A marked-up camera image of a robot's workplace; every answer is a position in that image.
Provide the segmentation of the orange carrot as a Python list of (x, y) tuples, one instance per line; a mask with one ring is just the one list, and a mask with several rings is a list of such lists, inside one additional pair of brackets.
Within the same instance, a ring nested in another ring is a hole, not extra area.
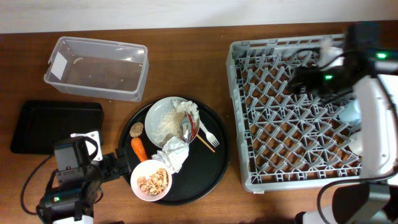
[(141, 162), (147, 161), (148, 156), (146, 154), (146, 151), (144, 149), (144, 145), (141, 141), (140, 138), (132, 138), (131, 140), (131, 147), (133, 151), (135, 152), (136, 156)]

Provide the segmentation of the light blue cup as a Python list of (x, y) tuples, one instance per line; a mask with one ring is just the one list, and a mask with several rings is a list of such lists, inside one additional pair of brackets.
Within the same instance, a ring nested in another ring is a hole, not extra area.
[(361, 122), (361, 109), (358, 100), (350, 101), (344, 106), (344, 110), (339, 114), (339, 119), (343, 122), (355, 125)]

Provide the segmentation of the pink bowl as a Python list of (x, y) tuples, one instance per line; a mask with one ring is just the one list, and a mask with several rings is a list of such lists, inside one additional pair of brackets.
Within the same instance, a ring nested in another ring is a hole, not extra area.
[[(146, 195), (145, 193), (143, 193), (138, 185), (137, 185), (137, 179), (139, 177), (148, 177), (153, 173), (156, 173), (156, 171), (160, 168), (163, 168), (167, 171), (168, 173), (168, 177), (169, 177), (169, 186), (167, 187), (167, 189), (165, 191), (163, 191), (162, 193), (155, 195), (155, 196), (151, 196), (151, 195)], [(135, 195), (137, 197), (139, 197), (142, 200), (148, 201), (148, 202), (155, 202), (158, 201), (160, 199), (162, 199), (163, 197), (165, 197), (169, 190), (171, 189), (172, 186), (172, 174), (169, 171), (169, 168), (160, 161), (156, 161), (156, 160), (147, 160), (144, 162), (141, 162), (132, 172), (131, 174), (131, 188), (133, 190), (133, 192), (135, 193)]]

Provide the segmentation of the peanut shells pile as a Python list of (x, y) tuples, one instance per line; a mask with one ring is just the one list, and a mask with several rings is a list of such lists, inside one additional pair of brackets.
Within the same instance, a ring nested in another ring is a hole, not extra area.
[(165, 169), (160, 168), (156, 173), (148, 177), (139, 177), (137, 179), (139, 189), (146, 195), (155, 196), (167, 189), (169, 186), (169, 177)]

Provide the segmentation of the white paper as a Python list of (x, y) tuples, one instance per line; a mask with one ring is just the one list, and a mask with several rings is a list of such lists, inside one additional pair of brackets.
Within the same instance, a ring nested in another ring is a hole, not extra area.
[(152, 159), (163, 162), (172, 174), (178, 173), (189, 154), (189, 144), (178, 137), (170, 138)]

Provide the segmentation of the white cup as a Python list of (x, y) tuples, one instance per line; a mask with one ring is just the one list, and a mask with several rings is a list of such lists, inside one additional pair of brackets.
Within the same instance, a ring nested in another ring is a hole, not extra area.
[(350, 151), (356, 154), (357, 156), (363, 156), (362, 131), (358, 131), (357, 133), (352, 134), (349, 138), (351, 139), (351, 142), (348, 144)]

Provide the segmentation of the red foil snack wrapper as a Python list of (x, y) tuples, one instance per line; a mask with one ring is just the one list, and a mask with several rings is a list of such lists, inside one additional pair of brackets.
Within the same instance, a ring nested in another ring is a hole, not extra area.
[(189, 113), (185, 113), (184, 119), (180, 123), (182, 139), (186, 143), (191, 143), (198, 133), (197, 124)]

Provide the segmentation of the white tissue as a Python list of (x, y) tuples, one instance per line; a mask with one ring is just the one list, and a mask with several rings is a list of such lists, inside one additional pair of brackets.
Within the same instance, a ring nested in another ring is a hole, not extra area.
[(178, 113), (186, 112), (192, 115), (194, 122), (199, 119), (199, 111), (196, 103), (192, 101), (173, 100), (172, 104)]

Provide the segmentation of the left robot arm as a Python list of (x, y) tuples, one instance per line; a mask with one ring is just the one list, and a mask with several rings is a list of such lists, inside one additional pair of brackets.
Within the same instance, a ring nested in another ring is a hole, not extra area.
[(73, 133), (54, 145), (52, 172), (36, 212), (42, 223), (93, 223), (101, 185), (129, 173), (125, 159), (103, 154), (100, 131)]

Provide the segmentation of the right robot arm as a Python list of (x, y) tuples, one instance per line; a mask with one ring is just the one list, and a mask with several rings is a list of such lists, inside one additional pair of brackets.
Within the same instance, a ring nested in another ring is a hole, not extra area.
[(296, 223), (397, 223), (397, 51), (380, 46), (378, 24), (357, 22), (345, 34), (343, 51), (316, 67), (296, 68), (291, 93), (311, 93), (331, 103), (354, 93), (361, 110), (362, 169), (359, 178), (322, 187), (317, 209)]

